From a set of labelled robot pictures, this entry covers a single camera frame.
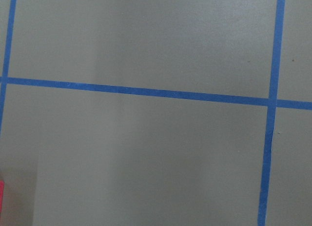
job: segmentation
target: vertical blue line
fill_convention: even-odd
[[[9,20],[8,20],[8,28],[7,28],[7,33],[6,33],[2,78],[1,78],[0,134],[1,134],[1,128],[2,128],[2,119],[3,119],[3,110],[4,110],[4,101],[5,101],[7,78],[8,78],[8,74],[9,74],[11,46],[12,46],[12,37],[13,37],[13,25],[14,25],[14,17],[15,17],[15,7],[16,7],[16,0],[11,0]]]
[[[258,226],[265,226],[267,215],[267,203],[268,203],[270,171],[271,171],[272,139],[277,104],[278,76],[282,48],[284,9],[285,9],[285,0],[277,0],[272,65],[271,65],[271,79],[269,90],[269,105],[267,110],[267,125],[263,151],[261,191],[259,197]]]

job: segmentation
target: red object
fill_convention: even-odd
[[[2,209],[3,189],[4,189],[4,182],[0,181],[0,213]]]

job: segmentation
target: gray floor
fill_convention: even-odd
[[[280,99],[312,101],[311,3],[286,0]],[[267,98],[275,7],[18,0],[9,77]],[[8,9],[0,0],[1,56]],[[0,226],[255,226],[266,116],[264,106],[9,84]],[[312,221],[311,120],[277,110],[267,226]]]

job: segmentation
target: blue grid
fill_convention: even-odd
[[[270,171],[271,171],[271,154],[272,154],[271,149],[272,149],[272,139],[273,139],[274,124],[275,124],[276,108],[281,107],[281,108],[312,110],[312,102],[279,100],[277,98],[285,0],[277,0],[277,5],[276,5],[273,56],[272,56],[270,89],[269,89],[268,98],[242,97],[242,96],[232,96],[232,95],[194,93],[194,92],[185,92],[185,91],[158,90],[158,89],[149,89],[149,88],[135,88],[135,87],[124,87],[124,86],[113,86],[113,85],[102,85],[102,84],[60,82],[60,81],[47,81],[47,80],[35,80],[35,79],[8,77],[16,1],[17,0],[11,0],[11,4],[10,4],[8,28],[7,28],[7,36],[6,36],[6,46],[5,46],[5,54],[4,54],[4,62],[3,62],[3,71],[2,71],[2,77],[0,77],[0,83],[1,83],[0,133],[1,133],[1,124],[2,124],[2,118],[3,118],[3,109],[4,109],[7,84],[19,84],[19,85],[30,85],[30,86],[40,86],[40,87],[108,92],[108,93],[144,95],[144,96],[152,96],[152,97],[166,97],[166,98],[176,98],[176,99],[185,99],[185,100],[198,100],[198,101],[209,101],[209,102],[220,102],[220,103],[235,103],[235,104],[245,104],[245,105],[266,106],[267,107],[267,123],[266,123],[266,133],[265,133],[265,145],[264,145],[264,152],[263,152],[261,191],[260,191],[259,208],[258,208],[258,226],[265,226],[266,214],[267,214],[267,202],[268,202],[268,194],[269,194]]]

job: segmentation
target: horizontal blue line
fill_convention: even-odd
[[[312,102],[277,100],[277,107],[312,110]]]
[[[177,98],[188,99],[198,101],[210,101],[220,103],[236,103],[246,105],[268,105],[268,99],[265,98],[253,98],[220,94],[208,94],[208,93],[193,93],[184,91],[172,91],[172,90],[159,90],[150,88],[134,88],[124,86],[111,86],[101,84],[90,83],[76,83],[76,82],[60,82],[60,81],[46,81],[46,80],[34,80],[34,79],[22,79],[11,78],[7,79],[10,84],[31,85],[41,87],[53,87],[53,88],[67,88],[67,89],[79,89],[87,91],[107,92],[107,93],[122,93],[133,95],[144,95],[164,98]]]

